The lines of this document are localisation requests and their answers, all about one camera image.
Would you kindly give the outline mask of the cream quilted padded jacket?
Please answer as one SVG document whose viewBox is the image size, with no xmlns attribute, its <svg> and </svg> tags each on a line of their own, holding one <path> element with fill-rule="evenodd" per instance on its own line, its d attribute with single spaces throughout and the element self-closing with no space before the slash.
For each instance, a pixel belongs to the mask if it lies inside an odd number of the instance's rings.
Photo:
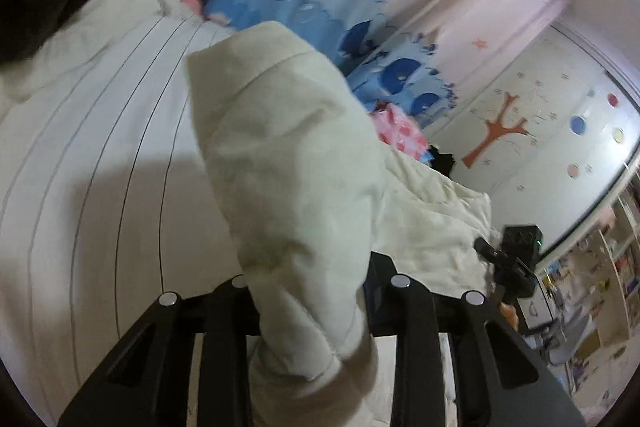
<svg viewBox="0 0 640 427">
<path fill-rule="evenodd" d="M 343 75 L 276 22 L 186 60 L 192 121 L 260 316 L 259 426 L 385 426 L 395 347 L 370 336 L 372 253 L 430 291 L 486 291 L 486 194 L 378 139 Z"/>
</svg>

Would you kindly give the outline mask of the cluttered white shelf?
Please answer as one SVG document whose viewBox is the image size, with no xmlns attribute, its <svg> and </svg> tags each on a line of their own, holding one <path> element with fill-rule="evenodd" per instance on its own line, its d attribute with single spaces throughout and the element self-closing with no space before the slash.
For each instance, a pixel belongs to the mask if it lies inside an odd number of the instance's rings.
<svg viewBox="0 0 640 427">
<path fill-rule="evenodd" d="M 540 273 L 524 339 L 593 424 L 639 368 L 639 177 L 591 230 Z"/>
</svg>

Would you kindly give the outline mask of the white wardrobe with tree decal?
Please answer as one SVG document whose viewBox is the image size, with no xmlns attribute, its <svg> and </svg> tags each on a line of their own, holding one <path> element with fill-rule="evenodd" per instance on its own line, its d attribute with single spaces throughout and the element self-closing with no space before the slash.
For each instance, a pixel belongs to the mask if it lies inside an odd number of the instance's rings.
<svg viewBox="0 0 640 427">
<path fill-rule="evenodd" d="M 623 69 L 556 24 L 425 133 L 454 156 L 451 179 L 489 196 L 495 229 L 537 225 L 551 253 L 631 165 L 639 97 Z"/>
</svg>

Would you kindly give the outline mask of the pink checked cloth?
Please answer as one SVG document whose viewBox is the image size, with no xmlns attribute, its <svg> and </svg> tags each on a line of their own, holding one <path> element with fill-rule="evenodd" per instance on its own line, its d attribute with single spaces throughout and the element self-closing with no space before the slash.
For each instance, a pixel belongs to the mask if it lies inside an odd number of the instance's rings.
<svg viewBox="0 0 640 427">
<path fill-rule="evenodd" d="M 201 0 L 181 0 L 194 14 L 203 14 Z M 378 103 L 370 113 L 378 139 L 417 161 L 429 161 L 428 143 L 416 122 L 399 106 Z"/>
</svg>

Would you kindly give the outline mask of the white striped bed duvet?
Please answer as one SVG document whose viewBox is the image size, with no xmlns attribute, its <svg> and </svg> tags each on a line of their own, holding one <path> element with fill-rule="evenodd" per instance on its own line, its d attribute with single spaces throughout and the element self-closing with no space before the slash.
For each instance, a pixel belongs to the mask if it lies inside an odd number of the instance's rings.
<svg viewBox="0 0 640 427">
<path fill-rule="evenodd" d="M 157 297 L 239 272 L 184 67 L 226 37 L 182 0 L 92 0 L 2 72 L 1 358 L 44 425 Z"/>
</svg>

